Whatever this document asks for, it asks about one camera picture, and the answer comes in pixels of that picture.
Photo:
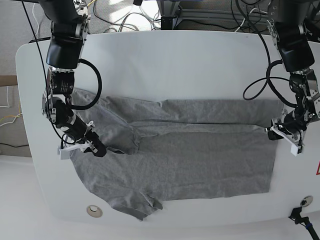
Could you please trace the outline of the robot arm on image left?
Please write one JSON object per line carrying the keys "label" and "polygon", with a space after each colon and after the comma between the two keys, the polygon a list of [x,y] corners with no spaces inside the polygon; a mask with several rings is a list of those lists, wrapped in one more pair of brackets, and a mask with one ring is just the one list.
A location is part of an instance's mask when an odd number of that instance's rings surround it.
{"label": "robot arm on image left", "polygon": [[[103,157],[107,150],[92,130],[76,114],[93,107],[102,93],[102,78],[98,69],[81,54],[88,34],[90,17],[78,14],[72,0],[39,1],[45,15],[51,20],[51,38],[47,51],[48,64],[45,91],[42,99],[42,114],[54,129],[60,129],[71,138],[66,142],[71,147]],[[72,93],[75,86],[74,70],[79,64],[89,66],[96,74],[98,88],[95,98],[86,105],[73,105]]]}

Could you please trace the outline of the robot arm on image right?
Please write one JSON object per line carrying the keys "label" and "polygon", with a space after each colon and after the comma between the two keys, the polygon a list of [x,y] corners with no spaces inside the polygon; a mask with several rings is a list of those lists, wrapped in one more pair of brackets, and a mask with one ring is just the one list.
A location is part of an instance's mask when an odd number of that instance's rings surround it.
{"label": "robot arm on image right", "polygon": [[320,119],[320,90],[311,66],[315,58],[308,42],[305,20],[310,0],[272,0],[267,7],[268,29],[279,53],[278,64],[290,74],[289,88],[296,103],[285,105],[293,110],[282,122],[276,123],[280,132],[294,139],[302,138],[309,123]]}

